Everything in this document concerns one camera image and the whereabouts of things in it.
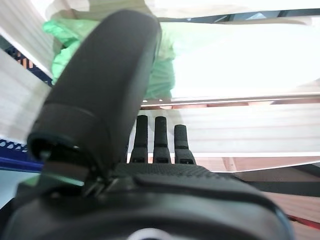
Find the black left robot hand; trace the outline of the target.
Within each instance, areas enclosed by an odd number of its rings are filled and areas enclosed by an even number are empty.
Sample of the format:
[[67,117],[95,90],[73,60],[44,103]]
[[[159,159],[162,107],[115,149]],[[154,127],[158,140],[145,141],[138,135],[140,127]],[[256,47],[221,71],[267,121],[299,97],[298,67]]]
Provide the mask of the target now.
[[44,166],[2,216],[3,240],[293,240],[256,188],[195,164],[125,163],[161,39],[120,10],[77,49],[27,137]]

